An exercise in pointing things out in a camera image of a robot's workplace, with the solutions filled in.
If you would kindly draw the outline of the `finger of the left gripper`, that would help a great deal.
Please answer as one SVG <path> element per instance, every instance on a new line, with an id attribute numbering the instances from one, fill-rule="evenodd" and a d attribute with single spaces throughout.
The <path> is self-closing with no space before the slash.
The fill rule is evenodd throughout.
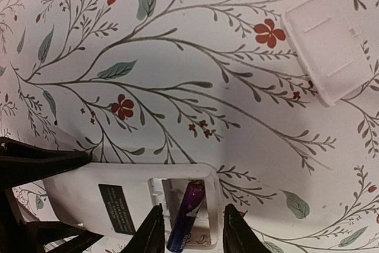
<path id="1" fill-rule="evenodd" d="M 1 189 L 52 177 L 90 162 L 85 152 L 42 149 L 1 137 Z"/>
<path id="2" fill-rule="evenodd" d="M 24 220 L 13 192 L 1 191 L 1 252 L 45 252 L 45 246 L 70 238 L 50 252 L 84 252 L 102 235 L 54 221 Z"/>

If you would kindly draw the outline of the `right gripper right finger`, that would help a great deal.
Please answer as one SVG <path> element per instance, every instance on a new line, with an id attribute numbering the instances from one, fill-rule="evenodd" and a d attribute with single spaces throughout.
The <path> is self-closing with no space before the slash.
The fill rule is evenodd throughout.
<path id="1" fill-rule="evenodd" d="M 224 209 L 223 252 L 269 253 L 233 204 Z"/>

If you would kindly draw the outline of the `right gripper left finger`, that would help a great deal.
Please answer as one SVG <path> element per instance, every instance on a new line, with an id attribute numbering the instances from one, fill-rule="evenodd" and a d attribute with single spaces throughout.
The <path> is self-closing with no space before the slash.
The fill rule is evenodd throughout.
<path id="1" fill-rule="evenodd" d="M 136 234 L 121 253 L 165 252 L 165 224 L 162 205 L 153 206 Z"/>

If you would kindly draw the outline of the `white remote control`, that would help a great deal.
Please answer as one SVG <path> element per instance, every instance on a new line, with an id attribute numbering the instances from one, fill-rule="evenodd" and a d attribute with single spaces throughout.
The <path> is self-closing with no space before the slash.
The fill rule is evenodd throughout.
<path id="1" fill-rule="evenodd" d="M 101 164 L 45 178 L 50 204 L 63 223 L 130 241 L 153 206 L 163 207 L 168 238 L 187 185 L 203 182 L 205 197 L 191 212 L 185 249 L 211 250 L 222 236 L 223 208 L 215 170 L 206 164 Z"/>

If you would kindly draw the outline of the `purple battery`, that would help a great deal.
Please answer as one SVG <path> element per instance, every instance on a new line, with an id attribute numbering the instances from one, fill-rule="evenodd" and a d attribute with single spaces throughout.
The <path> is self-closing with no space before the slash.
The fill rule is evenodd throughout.
<path id="1" fill-rule="evenodd" d="M 182 252 L 184 250 L 204 197 L 205 185 L 203 180 L 192 180 L 187 184 L 166 244 L 168 251 Z"/>

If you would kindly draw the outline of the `white battery cover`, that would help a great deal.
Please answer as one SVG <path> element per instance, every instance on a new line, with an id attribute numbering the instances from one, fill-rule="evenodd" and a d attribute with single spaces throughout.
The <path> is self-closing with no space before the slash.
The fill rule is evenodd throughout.
<path id="1" fill-rule="evenodd" d="M 374 74 L 361 47 L 378 38 L 378 9 L 346 0 L 286 0 L 281 27 L 324 105 L 333 107 Z"/>

